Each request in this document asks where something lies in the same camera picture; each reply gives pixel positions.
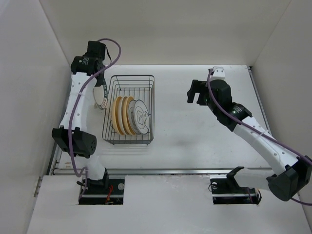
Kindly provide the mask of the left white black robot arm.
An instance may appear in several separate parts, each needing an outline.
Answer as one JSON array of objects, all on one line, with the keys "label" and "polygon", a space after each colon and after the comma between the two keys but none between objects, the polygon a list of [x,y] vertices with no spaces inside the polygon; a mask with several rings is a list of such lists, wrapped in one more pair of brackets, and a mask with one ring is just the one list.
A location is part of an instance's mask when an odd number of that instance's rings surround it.
[{"label": "left white black robot arm", "polygon": [[100,194],[108,190],[109,181],[106,168],[95,154],[97,138],[87,131],[87,116],[95,102],[94,88],[106,87],[103,63],[106,52],[101,40],[89,41],[87,51],[74,57],[67,107],[59,127],[52,129],[52,138],[70,156],[76,176],[85,176],[80,186],[86,190],[93,187]]}]

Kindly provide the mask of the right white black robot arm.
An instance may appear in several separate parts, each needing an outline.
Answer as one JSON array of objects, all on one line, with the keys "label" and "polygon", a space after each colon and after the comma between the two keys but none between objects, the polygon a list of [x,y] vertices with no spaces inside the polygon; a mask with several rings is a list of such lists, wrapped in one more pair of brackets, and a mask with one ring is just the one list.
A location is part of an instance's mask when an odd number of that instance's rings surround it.
[{"label": "right white black robot arm", "polygon": [[267,171],[253,171],[238,166],[224,176],[210,179],[214,204],[259,204],[260,190],[270,191],[282,201],[292,200],[312,175],[312,160],[277,142],[243,105],[232,100],[226,81],[194,79],[187,92],[187,102],[207,106],[217,121],[246,141],[269,164]]}]

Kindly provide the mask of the yellow bear plate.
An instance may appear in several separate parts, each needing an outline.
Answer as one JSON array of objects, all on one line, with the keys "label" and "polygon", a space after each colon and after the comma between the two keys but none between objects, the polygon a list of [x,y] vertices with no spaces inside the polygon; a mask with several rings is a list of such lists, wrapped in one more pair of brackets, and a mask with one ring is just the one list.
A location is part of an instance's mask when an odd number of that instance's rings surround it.
[{"label": "yellow bear plate", "polygon": [[118,121],[118,105],[119,105],[119,101],[121,100],[121,96],[118,96],[117,98],[115,98],[114,102],[113,102],[113,106],[112,106],[112,113],[111,113],[111,119],[112,119],[112,123],[113,123],[113,128],[114,130],[122,135],[122,131],[121,128],[119,126],[119,121]]}]

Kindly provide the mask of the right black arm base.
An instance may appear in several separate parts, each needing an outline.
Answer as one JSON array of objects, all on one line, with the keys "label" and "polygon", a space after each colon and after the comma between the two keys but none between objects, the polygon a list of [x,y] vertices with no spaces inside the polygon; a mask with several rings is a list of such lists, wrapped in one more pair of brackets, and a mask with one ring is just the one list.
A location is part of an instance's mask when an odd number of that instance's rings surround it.
[{"label": "right black arm base", "polygon": [[226,175],[210,177],[208,190],[212,193],[214,205],[253,204],[258,205],[262,199],[256,188],[240,187],[234,176],[244,167],[236,167]]}]

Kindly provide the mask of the white plate green rim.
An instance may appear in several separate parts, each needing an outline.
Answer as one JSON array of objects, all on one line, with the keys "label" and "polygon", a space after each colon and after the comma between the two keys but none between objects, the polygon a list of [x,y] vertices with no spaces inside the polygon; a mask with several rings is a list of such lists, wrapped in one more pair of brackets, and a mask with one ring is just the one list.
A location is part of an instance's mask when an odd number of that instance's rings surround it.
[{"label": "white plate green rim", "polygon": [[95,107],[104,110],[108,102],[108,90],[106,85],[101,85],[93,88],[93,97]]}]

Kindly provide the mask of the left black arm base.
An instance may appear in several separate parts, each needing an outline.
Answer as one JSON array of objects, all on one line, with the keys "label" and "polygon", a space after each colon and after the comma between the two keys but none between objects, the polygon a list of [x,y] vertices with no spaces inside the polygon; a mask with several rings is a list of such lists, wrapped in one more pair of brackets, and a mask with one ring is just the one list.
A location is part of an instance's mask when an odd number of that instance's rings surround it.
[{"label": "left black arm base", "polygon": [[108,176],[98,181],[87,179],[86,189],[85,179],[77,184],[81,186],[79,205],[123,205],[125,179]]}]

